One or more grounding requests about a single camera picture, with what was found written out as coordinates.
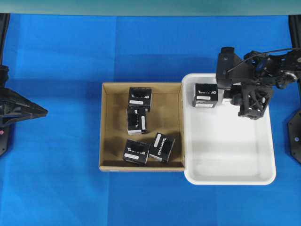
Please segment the blue surface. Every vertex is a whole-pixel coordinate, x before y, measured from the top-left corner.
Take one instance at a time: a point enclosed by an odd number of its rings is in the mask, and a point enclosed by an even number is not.
[[[7,87],[49,110],[18,122],[0,158],[0,225],[301,225],[301,165],[286,123],[297,84],[275,90],[277,177],[269,186],[194,186],[183,173],[98,169],[101,82],[181,81],[214,72],[223,46],[243,54],[291,45],[286,16],[12,15]]]

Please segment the brown cardboard tray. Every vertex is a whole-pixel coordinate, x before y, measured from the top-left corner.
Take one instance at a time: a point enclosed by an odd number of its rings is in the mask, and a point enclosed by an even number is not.
[[[152,106],[147,113],[147,134],[127,134],[126,109],[130,87],[150,87]],[[184,133],[181,83],[103,83],[99,168],[102,171],[183,171]],[[145,166],[123,160],[127,139],[151,144],[157,132],[176,141],[169,162],[148,159]]]

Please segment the white label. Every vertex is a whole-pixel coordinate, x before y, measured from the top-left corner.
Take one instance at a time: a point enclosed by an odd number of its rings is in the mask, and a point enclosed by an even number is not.
[[[141,124],[142,124],[142,130],[145,130],[145,117],[141,116]]]
[[[129,153],[125,153],[124,157],[131,158],[131,159],[136,159],[136,160],[139,159],[139,156],[133,155],[133,154],[129,154]]]
[[[232,100],[232,99],[230,99],[230,98],[224,98],[224,99],[222,100],[222,103],[230,103],[231,100]]]
[[[141,131],[141,129],[138,129],[138,130],[128,130],[127,133],[129,135],[134,135],[134,134],[141,134],[142,131]]]
[[[143,105],[143,101],[139,101],[139,100],[130,100],[130,104],[134,104],[134,105]]]
[[[151,157],[151,158],[154,158],[154,159],[157,160],[157,161],[162,161],[162,158],[160,158],[160,157],[158,157],[158,156],[155,156],[155,155],[150,154],[150,157]]]
[[[197,96],[198,100],[211,100],[211,97],[208,96]]]
[[[158,143],[159,143],[159,141],[160,141],[160,138],[161,138],[161,134],[158,133],[157,138],[156,138],[156,141],[155,141],[155,143],[154,143],[154,147],[158,147]]]
[[[196,104],[196,107],[213,107],[213,104]]]

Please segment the small black box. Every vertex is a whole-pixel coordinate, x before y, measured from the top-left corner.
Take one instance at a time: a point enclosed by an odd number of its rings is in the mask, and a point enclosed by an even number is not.
[[[144,108],[151,111],[151,88],[130,87],[128,94],[129,108]]]
[[[146,115],[144,109],[127,109],[127,133],[129,135],[146,133]]]
[[[218,101],[217,84],[196,83],[193,94],[194,107],[214,107]]]
[[[145,165],[149,156],[150,145],[134,140],[127,140],[126,147],[123,152],[125,161]]]
[[[232,102],[232,98],[241,93],[241,86],[240,85],[232,85],[231,89],[225,90],[223,97],[222,97],[222,103],[223,104],[230,104]]]
[[[157,133],[154,143],[150,146],[150,157],[158,161],[168,162],[175,139]]]

